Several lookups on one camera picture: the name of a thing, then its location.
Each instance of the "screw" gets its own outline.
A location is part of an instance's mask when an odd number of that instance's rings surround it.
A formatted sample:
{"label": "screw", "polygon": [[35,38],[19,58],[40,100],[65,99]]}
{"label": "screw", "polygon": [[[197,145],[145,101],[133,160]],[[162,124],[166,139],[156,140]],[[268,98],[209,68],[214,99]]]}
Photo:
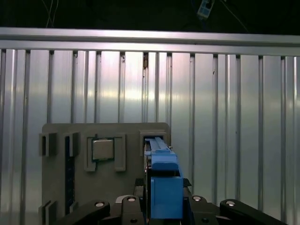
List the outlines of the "screw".
{"label": "screw", "polygon": [[103,202],[98,202],[98,203],[95,204],[95,206],[96,207],[102,207],[102,206],[104,206],[104,203]]}
{"label": "screw", "polygon": [[194,196],[193,199],[194,199],[196,202],[198,202],[198,201],[201,200],[201,198],[200,198],[199,196]]}
{"label": "screw", "polygon": [[134,202],[135,201],[135,198],[128,198],[127,199],[129,202]]}
{"label": "screw", "polygon": [[235,203],[232,202],[232,201],[227,201],[226,204],[229,205],[229,206],[235,206]]}

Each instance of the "gray bracket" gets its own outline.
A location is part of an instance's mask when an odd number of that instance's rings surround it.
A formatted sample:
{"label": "gray bracket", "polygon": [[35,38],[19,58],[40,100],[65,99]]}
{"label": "gray bracket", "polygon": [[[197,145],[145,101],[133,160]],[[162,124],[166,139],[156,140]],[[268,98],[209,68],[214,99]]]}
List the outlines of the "gray bracket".
{"label": "gray bracket", "polygon": [[39,134],[39,155],[40,156],[55,156],[57,145],[56,133],[41,133]]}
{"label": "gray bracket", "polygon": [[79,151],[79,133],[74,132],[74,133],[66,133],[63,135],[65,142],[67,139],[69,139],[69,156],[70,157],[75,157],[78,155]]}
{"label": "gray bracket", "polygon": [[51,225],[56,221],[56,206],[56,201],[49,201],[38,208],[39,225]]}

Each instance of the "cable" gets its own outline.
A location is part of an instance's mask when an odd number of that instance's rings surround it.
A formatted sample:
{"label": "cable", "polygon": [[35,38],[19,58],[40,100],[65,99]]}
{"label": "cable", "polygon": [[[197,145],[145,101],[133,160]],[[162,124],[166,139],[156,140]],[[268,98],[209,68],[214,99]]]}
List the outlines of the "cable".
{"label": "cable", "polygon": [[261,29],[270,29],[270,28],[277,28],[279,26],[282,26],[284,23],[286,23],[286,20],[287,19],[290,19],[291,16],[293,16],[293,14],[291,13],[293,11],[293,6],[295,4],[295,0],[289,0],[289,6],[288,8],[286,9],[286,13],[283,15],[283,16],[277,16],[277,18],[283,18],[282,20],[280,20],[280,23],[277,23],[275,25],[272,25],[271,24],[268,24],[267,27],[263,27],[262,24],[254,24],[254,23],[251,23],[249,20],[247,20],[244,16],[243,16],[243,13],[238,9],[238,7],[234,4],[232,4],[231,2],[228,2],[228,3],[225,3],[227,5],[229,5],[231,8],[234,8],[235,11],[239,14],[239,17],[249,26],[251,27],[254,27],[254,28],[261,28]]}
{"label": "cable", "polygon": [[46,11],[47,11],[47,13],[48,13],[48,20],[50,20],[50,22],[51,22],[51,24],[52,24],[52,26],[53,26],[53,21],[52,21],[52,19],[51,19],[51,16],[50,16],[50,12],[49,12],[49,10],[48,10],[48,7],[47,7],[46,3],[44,2],[44,0],[42,0],[42,3],[43,3],[43,5],[45,6],[45,9],[46,9]]}
{"label": "cable", "polygon": [[239,23],[243,26],[243,28],[248,32],[249,30],[247,29],[247,27],[242,23],[242,21],[230,10],[230,8],[228,8],[228,6],[225,4],[225,2],[223,0],[220,0],[220,2],[225,6],[225,8],[237,19],[237,21],[239,21]]}
{"label": "cable", "polygon": [[51,5],[50,5],[49,16],[48,16],[48,20],[47,20],[46,28],[48,27],[48,24],[49,24],[50,15],[51,15],[51,9],[52,9],[52,5],[53,5],[53,0],[51,0]]}
{"label": "cable", "polygon": [[57,7],[58,7],[58,3],[59,3],[59,0],[57,0],[56,8],[55,8],[55,11],[54,11],[52,27],[54,27],[54,20],[55,20],[55,14],[56,14],[56,10],[57,10]]}

